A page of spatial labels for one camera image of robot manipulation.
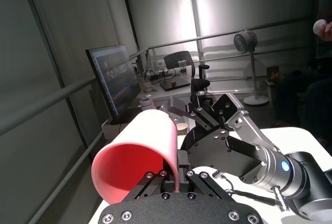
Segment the blue led light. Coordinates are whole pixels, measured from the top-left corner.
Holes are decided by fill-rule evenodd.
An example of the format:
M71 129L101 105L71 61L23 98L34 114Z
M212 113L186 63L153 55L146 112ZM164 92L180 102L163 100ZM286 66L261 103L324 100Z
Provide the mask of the blue led light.
M289 171L289 165L288 165L287 162L282 161L282 162L281 162L281 167L282 167L282 169L283 169L284 171Z

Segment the person's hand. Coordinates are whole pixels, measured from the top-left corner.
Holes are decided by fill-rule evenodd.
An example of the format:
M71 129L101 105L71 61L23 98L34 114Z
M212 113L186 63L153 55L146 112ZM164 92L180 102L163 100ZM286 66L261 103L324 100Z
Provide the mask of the person's hand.
M332 41L332 22L330 22L325 28L321 26L318 36L323 41Z

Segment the white ball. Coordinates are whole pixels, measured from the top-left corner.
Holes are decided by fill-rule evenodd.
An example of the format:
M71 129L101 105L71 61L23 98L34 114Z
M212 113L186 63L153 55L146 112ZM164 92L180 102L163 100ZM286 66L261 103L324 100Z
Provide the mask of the white ball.
M318 35L318 32L319 30L322 28L322 27L326 27L326 20L325 19L319 19L315 22L315 24L313 25L313 33L315 33L316 35Z

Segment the pink plastic cup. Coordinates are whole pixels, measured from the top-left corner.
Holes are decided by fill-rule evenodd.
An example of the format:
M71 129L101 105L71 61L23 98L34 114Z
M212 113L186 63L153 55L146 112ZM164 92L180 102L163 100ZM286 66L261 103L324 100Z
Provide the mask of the pink plastic cup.
M146 172L162 170L163 160L172 169L178 191L176 126L168 114L146 110L98 152L92 163L92 181L106 202L118 203Z

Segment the fan base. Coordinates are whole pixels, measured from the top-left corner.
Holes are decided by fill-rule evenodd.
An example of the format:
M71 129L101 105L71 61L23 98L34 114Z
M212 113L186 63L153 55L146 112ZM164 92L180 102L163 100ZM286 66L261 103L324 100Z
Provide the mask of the fan base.
M249 106L259 106L269 102L269 99L265 96L258 95L255 99L255 96L249 96L243 100L246 105Z

